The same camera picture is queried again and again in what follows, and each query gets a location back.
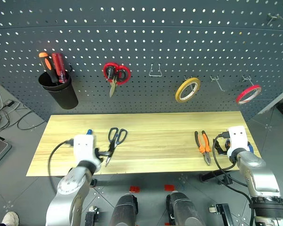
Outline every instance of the gray floor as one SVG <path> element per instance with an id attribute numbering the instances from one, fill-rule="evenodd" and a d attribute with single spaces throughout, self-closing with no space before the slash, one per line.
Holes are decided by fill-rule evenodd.
<path id="1" fill-rule="evenodd" d="M 3 101 L 13 98 L 0 87 Z M 10 114 L 16 121 L 27 110 Z M 32 126 L 42 120 L 37 115 L 30 115 L 21 124 Z M 283 116 L 277 109 L 255 116 L 247 122 L 256 145 L 268 166 L 273 170 L 283 196 Z M 0 161 L 0 221 L 7 211 L 15 211 L 23 226 L 45 225 L 47 207 L 54 197 L 47 177 L 26 177 L 37 144 L 46 124 L 36 129 L 21 131 L 16 126 L 0 132 L 0 136 L 12 144 L 12 149 Z M 238 172 L 232 176 L 241 179 Z M 97 225 L 108 225 L 113 207 L 119 197 L 129 192 L 130 186 L 139 186 L 141 191 L 136 195 L 139 203 L 137 224 L 139 226 L 165 225 L 168 221 L 165 211 L 165 198 L 169 192 L 164 185 L 175 185 L 178 191 L 184 192 L 194 202 L 207 225 L 223 225 L 220 216 L 209 214 L 208 207 L 216 203 L 230 205 L 235 225 L 247 225 L 250 210 L 246 199 L 232 192 L 215 180 L 201 183 L 198 173 L 150 173 L 96 176 L 98 186 L 91 189 L 84 202 L 84 213 L 91 205 L 99 207 L 100 222 Z M 247 192 L 238 185 L 233 187 Z"/>

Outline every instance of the red tape roll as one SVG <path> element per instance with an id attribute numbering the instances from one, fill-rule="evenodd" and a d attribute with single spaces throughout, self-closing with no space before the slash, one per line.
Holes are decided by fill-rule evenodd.
<path id="1" fill-rule="evenodd" d="M 244 90 L 241 94 L 238 95 L 236 98 L 236 103 L 239 105 L 245 104 L 252 99 L 254 99 L 256 96 L 258 96 L 261 92 L 262 88 L 259 85 L 254 85 L 251 87 L 248 87 L 246 90 Z M 242 100 L 248 93 L 255 91 L 249 98 L 246 98 L 245 100 Z"/>

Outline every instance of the white sneaker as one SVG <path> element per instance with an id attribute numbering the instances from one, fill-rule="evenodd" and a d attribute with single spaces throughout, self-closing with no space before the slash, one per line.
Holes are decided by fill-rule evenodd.
<path id="1" fill-rule="evenodd" d="M 15 212 L 5 214 L 2 223 L 6 226 L 19 226 L 19 217 Z"/>

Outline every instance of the wooden board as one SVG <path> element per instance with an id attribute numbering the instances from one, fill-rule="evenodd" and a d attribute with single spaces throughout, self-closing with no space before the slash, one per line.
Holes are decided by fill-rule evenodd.
<path id="1" fill-rule="evenodd" d="M 88 129 L 96 135 L 96 147 L 108 150 L 111 127 L 128 130 L 128 136 L 117 146 L 109 165 L 105 168 L 102 164 L 97 174 L 216 170 L 211 152 L 211 166 L 204 162 L 194 131 L 205 130 L 212 146 L 216 135 L 238 125 L 245 127 L 254 153 L 260 156 L 240 112 L 52 115 L 27 176 L 47 176 L 48 157 L 56 145 L 77 134 L 86 134 Z M 222 147 L 224 143 L 225 139 L 220 139 Z M 231 165 L 224 155 L 218 156 L 218 162 L 222 167 Z M 73 148 L 63 145 L 53 155 L 51 173 L 63 176 L 74 166 Z"/>

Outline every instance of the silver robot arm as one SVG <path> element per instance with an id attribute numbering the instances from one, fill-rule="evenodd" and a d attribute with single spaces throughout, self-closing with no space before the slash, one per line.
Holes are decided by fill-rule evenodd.
<path id="1" fill-rule="evenodd" d="M 231 147 L 227 155 L 245 177 L 255 210 L 257 226 L 283 226 L 283 198 L 279 185 L 266 162 L 250 152 L 243 126 L 228 129 Z"/>
<path id="2" fill-rule="evenodd" d="M 80 225 L 82 205 L 89 193 L 92 175 L 100 170 L 101 160 L 95 153 L 95 136 L 75 136 L 74 154 L 78 165 L 60 180 L 57 194 L 47 209 L 47 226 Z"/>

